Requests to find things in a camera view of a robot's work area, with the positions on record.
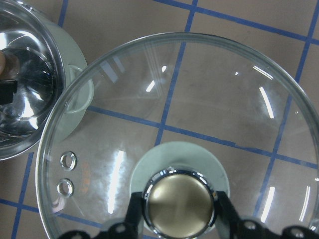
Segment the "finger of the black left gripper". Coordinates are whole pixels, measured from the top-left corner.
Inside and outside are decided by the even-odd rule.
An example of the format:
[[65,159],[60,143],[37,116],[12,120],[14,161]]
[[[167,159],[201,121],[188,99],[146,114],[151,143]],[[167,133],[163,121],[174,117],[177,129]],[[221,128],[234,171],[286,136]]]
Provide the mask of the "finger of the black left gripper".
[[11,104],[13,95],[17,93],[17,80],[4,80],[0,82],[0,104]]

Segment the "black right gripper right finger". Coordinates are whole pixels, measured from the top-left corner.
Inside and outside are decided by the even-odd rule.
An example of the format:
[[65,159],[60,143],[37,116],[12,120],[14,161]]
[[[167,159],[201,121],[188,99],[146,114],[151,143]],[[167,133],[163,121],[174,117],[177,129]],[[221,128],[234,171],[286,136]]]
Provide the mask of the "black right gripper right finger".
[[224,191],[216,191],[214,205],[215,227],[221,239],[242,239],[242,218]]

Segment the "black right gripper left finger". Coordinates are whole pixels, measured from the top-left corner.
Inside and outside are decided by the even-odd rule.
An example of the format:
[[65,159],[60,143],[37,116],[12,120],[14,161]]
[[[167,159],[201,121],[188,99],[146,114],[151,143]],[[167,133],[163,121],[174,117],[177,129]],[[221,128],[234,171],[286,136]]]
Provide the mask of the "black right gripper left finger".
[[133,192],[130,197],[126,216],[124,219],[124,238],[141,239],[144,230],[142,192]]

